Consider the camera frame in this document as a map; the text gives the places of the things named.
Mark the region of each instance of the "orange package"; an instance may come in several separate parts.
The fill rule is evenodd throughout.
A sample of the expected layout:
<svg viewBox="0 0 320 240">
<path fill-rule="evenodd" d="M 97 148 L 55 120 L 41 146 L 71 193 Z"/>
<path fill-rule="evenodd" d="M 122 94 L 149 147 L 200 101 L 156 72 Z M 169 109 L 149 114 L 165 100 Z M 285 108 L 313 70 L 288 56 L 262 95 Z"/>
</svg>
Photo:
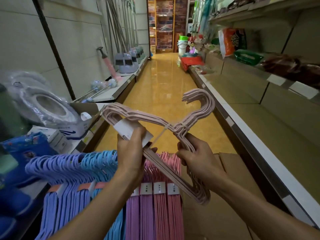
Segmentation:
<svg viewBox="0 0 320 240">
<path fill-rule="evenodd" d="M 225 28 L 219 31 L 219 43 L 222 57 L 231 56 L 239 49 L 247 49 L 246 33 L 244 29 Z"/>
</svg>

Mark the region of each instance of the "yellow tiled floor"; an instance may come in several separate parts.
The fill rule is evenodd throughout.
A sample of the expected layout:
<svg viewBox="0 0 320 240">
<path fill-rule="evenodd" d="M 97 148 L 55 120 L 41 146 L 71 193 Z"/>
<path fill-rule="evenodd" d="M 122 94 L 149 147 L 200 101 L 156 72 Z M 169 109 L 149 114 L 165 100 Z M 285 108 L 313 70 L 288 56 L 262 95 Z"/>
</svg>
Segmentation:
<svg viewBox="0 0 320 240">
<path fill-rule="evenodd" d="M 188 113 L 199 109 L 200 103 L 182 102 L 183 93 L 197 88 L 191 76 L 177 66 L 178 54 L 157 54 L 148 62 L 140 80 L 134 85 L 125 102 L 132 109 L 141 110 L 162 117 L 174 123 L 181 121 Z M 141 122 L 150 133 L 157 137 L 163 127 Z M 213 114 L 198 121 L 191 129 L 194 136 L 207 141 L 214 153 L 236 153 L 228 137 Z M 156 142 L 158 152 L 177 151 L 178 139 L 166 131 Z M 117 148 L 117 132 L 109 127 L 96 151 Z"/>
</svg>

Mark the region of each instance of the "person's left hand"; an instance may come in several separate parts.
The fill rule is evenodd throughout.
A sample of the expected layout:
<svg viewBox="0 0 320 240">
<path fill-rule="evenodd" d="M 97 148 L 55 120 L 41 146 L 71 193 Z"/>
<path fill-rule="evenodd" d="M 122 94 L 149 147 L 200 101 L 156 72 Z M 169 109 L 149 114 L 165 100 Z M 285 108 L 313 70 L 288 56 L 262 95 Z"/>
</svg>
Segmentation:
<svg viewBox="0 0 320 240">
<path fill-rule="evenodd" d="M 131 139 L 124 140 L 118 134 L 118 171 L 126 175 L 128 179 L 138 186 L 144 175 L 145 157 L 142 155 L 142 139 L 146 134 L 145 127 L 134 129 Z"/>
</svg>

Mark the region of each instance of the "green bucket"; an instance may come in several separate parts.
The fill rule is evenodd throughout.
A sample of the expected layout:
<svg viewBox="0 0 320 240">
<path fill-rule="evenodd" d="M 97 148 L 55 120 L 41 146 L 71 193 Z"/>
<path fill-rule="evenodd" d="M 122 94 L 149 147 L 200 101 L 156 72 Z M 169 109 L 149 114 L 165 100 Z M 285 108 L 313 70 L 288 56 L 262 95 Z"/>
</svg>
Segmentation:
<svg viewBox="0 0 320 240">
<path fill-rule="evenodd" d="M 179 40 L 188 40 L 188 37 L 180 35 Z"/>
</svg>

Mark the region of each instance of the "person's right hand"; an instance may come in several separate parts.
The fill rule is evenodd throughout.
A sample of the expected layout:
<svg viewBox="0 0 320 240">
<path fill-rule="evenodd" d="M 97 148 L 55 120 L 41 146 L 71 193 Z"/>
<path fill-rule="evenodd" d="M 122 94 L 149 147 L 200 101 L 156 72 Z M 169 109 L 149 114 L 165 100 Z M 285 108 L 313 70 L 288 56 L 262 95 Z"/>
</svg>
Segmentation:
<svg viewBox="0 0 320 240">
<path fill-rule="evenodd" d="M 182 165 L 188 165 L 190 171 L 213 192 L 218 193 L 223 190 L 223 185 L 230 179 L 218 164 L 208 143 L 190 133 L 187 133 L 186 138 L 196 152 L 192 153 L 183 149 L 181 142 L 179 142 L 177 156 L 181 159 Z"/>
</svg>

